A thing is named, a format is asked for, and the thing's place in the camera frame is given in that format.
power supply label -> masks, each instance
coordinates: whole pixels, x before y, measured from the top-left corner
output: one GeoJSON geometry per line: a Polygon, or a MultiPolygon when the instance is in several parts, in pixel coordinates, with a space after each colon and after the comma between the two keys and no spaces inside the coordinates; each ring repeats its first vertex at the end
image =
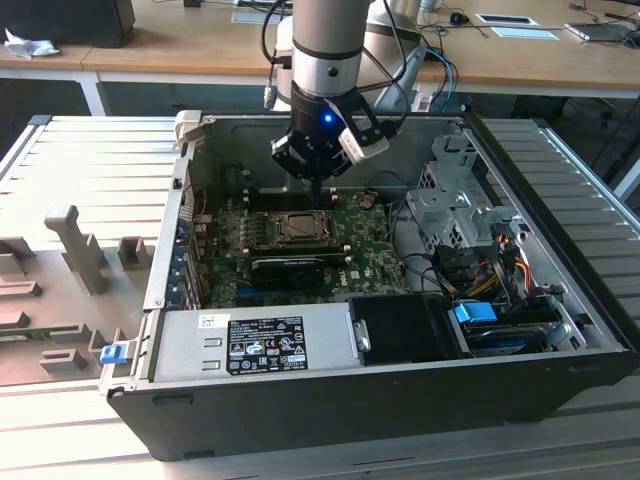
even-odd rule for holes
{"type": "Polygon", "coordinates": [[[229,322],[227,372],[231,375],[308,368],[302,317],[229,322]]]}

desk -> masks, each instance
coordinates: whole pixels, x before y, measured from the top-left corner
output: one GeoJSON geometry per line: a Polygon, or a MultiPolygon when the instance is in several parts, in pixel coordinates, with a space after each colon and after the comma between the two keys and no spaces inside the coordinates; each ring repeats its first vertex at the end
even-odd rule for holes
{"type": "MultiPolygon", "coordinates": [[[[565,23],[591,23],[591,16],[569,9],[569,0],[447,0],[450,7],[461,7],[474,25],[483,24],[476,13],[532,17],[539,26],[562,28],[565,23]]],[[[602,22],[611,21],[604,13],[631,15],[640,10],[613,2],[590,0],[590,11],[602,22]]],[[[451,11],[441,8],[424,14],[420,23],[449,23],[451,11]]],[[[640,49],[620,44],[583,43],[568,30],[553,30],[560,40],[500,38],[483,28],[483,38],[475,28],[450,28],[442,41],[447,57],[460,74],[459,91],[551,96],[635,98],[640,93],[640,49]]],[[[438,45],[435,34],[425,33],[438,45]]],[[[427,82],[429,71],[418,76],[427,82]]],[[[442,79],[438,72],[437,79],[442,79]]]]}
{"type": "MultiPolygon", "coordinates": [[[[62,45],[62,55],[31,61],[0,52],[0,77],[75,80],[94,115],[109,113],[102,82],[264,85],[269,71],[259,48],[260,25],[231,23],[234,7],[203,4],[184,9],[182,2],[133,0],[136,25],[121,49],[62,45]]],[[[475,13],[532,16],[540,27],[590,22],[569,10],[569,0],[448,0],[463,8],[475,24],[475,13]]],[[[590,0],[591,10],[629,15],[634,7],[590,0]]],[[[450,12],[421,18],[447,22],[450,12]]],[[[269,29],[273,41],[274,28],[269,29]]],[[[459,91],[635,98],[640,92],[640,51],[622,45],[581,45],[567,31],[560,41],[499,38],[490,29],[484,39],[474,28],[450,29],[443,38],[447,56],[460,73],[459,91]]],[[[434,45],[437,37],[426,34],[434,45]]],[[[443,77],[439,64],[425,64],[418,89],[433,90],[443,77]]]]}

white paper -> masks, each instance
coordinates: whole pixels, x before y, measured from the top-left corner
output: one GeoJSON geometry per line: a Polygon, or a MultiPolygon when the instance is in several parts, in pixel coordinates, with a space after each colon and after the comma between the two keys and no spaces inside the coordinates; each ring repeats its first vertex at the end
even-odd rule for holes
{"type": "Polygon", "coordinates": [[[507,28],[491,27],[499,37],[506,38],[529,38],[532,40],[560,40],[549,30],[537,30],[534,28],[507,28]]]}
{"type": "Polygon", "coordinates": [[[4,42],[4,46],[13,55],[18,57],[31,60],[32,57],[41,57],[44,55],[55,55],[56,53],[60,53],[60,50],[57,50],[49,40],[27,40],[25,38],[16,37],[7,29],[5,29],[5,33],[7,35],[7,40],[4,42]]]}

black plastic cover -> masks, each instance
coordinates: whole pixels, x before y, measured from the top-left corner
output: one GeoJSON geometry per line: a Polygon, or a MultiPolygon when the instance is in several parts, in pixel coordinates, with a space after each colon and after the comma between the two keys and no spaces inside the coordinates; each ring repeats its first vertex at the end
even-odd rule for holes
{"type": "Polygon", "coordinates": [[[448,301],[429,294],[354,297],[352,320],[366,324],[365,365],[463,358],[447,315],[448,301]]]}

white table leg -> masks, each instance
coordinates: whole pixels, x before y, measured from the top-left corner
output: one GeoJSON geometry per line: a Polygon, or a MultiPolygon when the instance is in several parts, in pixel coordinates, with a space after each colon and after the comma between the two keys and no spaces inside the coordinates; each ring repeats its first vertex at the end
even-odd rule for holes
{"type": "Polygon", "coordinates": [[[96,72],[77,72],[74,77],[76,82],[82,87],[82,92],[84,93],[84,98],[87,101],[91,115],[111,115],[104,86],[100,83],[96,72]]]}

